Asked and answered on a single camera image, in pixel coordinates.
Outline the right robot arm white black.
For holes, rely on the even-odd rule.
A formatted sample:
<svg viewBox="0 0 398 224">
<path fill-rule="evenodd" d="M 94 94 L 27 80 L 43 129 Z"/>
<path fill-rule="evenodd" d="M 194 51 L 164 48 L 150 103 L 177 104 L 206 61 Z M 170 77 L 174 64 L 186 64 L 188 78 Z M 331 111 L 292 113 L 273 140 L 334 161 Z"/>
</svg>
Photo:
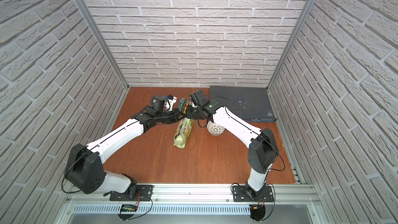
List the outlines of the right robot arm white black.
<svg viewBox="0 0 398 224">
<path fill-rule="evenodd" d="M 231 132 L 248 148 L 248 163 L 251 167 L 244 186 L 244 196 L 250 201 L 263 201 L 268 193 L 267 176 L 280 157 L 273 132 L 257 128 L 233 114 L 218 101 L 210 101 L 202 90 L 190 94 L 192 104 L 187 107 L 186 117 L 192 120 L 206 120 Z"/>
</svg>

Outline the green oats bag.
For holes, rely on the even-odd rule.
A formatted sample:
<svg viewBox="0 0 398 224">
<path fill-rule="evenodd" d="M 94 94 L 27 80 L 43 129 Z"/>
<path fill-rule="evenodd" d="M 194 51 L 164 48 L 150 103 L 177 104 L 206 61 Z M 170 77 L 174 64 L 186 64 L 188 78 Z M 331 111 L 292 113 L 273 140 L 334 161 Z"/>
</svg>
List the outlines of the green oats bag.
<svg viewBox="0 0 398 224">
<path fill-rule="evenodd" d="M 194 121 L 188 118 L 184 118 L 178 123 L 175 135 L 174 135 L 174 146 L 178 148 L 184 148 L 188 138 L 190 137 Z"/>
</svg>

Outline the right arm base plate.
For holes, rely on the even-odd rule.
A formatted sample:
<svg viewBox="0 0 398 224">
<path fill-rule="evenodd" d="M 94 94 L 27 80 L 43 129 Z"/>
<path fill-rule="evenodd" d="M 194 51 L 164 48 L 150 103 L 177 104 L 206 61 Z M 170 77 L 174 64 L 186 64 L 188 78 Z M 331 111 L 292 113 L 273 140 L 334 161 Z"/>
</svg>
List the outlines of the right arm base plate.
<svg viewBox="0 0 398 224">
<path fill-rule="evenodd" d="M 274 202 L 274 192 L 271 186 L 264 185 L 260 191 L 254 191 L 248 185 L 233 184 L 230 187 L 234 202 Z"/>
</svg>

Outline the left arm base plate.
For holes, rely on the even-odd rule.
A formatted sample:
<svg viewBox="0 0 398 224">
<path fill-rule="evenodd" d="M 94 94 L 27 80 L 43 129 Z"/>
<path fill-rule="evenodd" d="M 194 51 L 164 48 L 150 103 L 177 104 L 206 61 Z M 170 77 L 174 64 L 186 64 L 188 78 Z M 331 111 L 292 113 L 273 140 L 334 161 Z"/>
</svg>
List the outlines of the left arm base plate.
<svg viewBox="0 0 398 224">
<path fill-rule="evenodd" d="M 152 196 L 154 185 L 132 185 L 125 193 L 113 192 L 110 194 L 110 201 L 144 201 L 149 202 Z"/>
</svg>

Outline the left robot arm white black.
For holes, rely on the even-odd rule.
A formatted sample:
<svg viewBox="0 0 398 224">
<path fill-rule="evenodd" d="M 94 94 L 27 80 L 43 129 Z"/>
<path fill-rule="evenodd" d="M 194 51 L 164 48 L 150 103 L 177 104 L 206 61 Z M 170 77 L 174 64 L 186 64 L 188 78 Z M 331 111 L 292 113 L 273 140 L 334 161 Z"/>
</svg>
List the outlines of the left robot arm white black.
<svg viewBox="0 0 398 224">
<path fill-rule="evenodd" d="M 183 113 L 173 105 L 172 95 L 154 96 L 151 104 L 133 115 L 119 128 L 87 145 L 77 144 L 70 150 L 64 181 L 84 194 L 133 194 L 133 179 L 104 170 L 104 163 L 120 148 L 159 124 L 179 122 Z"/>
</svg>

